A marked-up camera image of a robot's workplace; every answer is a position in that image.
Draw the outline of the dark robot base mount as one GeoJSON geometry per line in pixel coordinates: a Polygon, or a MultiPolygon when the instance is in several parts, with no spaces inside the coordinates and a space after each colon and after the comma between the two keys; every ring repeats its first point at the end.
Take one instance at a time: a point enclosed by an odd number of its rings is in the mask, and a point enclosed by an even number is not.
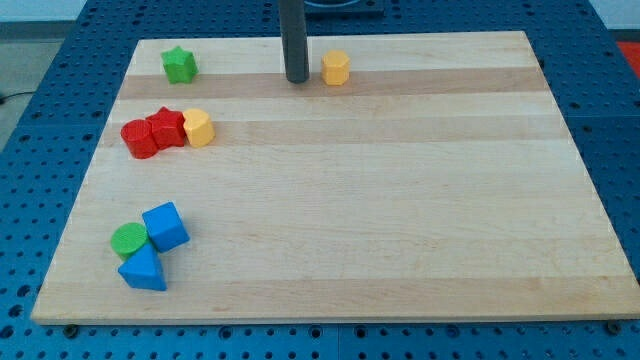
{"type": "Polygon", "coordinates": [[[383,15],[385,0],[305,0],[307,16],[383,15]]]}

